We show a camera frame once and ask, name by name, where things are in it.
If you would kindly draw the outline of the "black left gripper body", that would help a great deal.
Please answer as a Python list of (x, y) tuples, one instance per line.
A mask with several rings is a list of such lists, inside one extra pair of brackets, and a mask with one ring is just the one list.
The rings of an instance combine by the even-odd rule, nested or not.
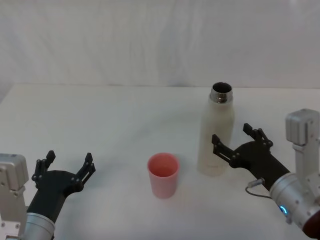
[(52, 170), (34, 173), (37, 192), (33, 197), (28, 213), (42, 215), (56, 222), (67, 197), (83, 190), (83, 183), (74, 173), (64, 170)]

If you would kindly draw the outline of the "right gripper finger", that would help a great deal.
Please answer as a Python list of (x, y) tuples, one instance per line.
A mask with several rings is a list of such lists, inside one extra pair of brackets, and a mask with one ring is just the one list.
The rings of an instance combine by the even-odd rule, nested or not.
[(233, 166), (237, 159), (236, 152), (224, 145), (216, 134), (212, 135), (211, 142), (213, 144), (213, 154), (223, 159), (230, 166)]
[(243, 132), (250, 136), (255, 143), (260, 144), (268, 149), (273, 146), (273, 142), (267, 138), (261, 128), (255, 129), (249, 123), (243, 125)]

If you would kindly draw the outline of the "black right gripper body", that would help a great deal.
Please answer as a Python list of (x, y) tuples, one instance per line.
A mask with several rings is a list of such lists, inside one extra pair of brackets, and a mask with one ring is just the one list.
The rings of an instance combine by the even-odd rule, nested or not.
[(256, 179), (263, 179), (268, 191), (273, 184), (290, 171), (270, 151), (270, 140), (251, 141), (242, 144), (231, 154), (230, 167), (248, 170)]

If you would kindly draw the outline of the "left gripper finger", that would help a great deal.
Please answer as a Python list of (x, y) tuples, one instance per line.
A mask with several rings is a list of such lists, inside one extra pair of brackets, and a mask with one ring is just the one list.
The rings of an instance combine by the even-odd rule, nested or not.
[(44, 159), (38, 159), (36, 161), (34, 174), (32, 175), (31, 179), (33, 181), (39, 181), (40, 179), (42, 179), (55, 158), (55, 152), (53, 150), (50, 150)]
[(84, 163), (80, 170), (71, 178), (72, 182), (82, 183), (83, 185), (96, 171), (95, 164), (93, 163), (93, 156), (90, 152), (86, 154)]

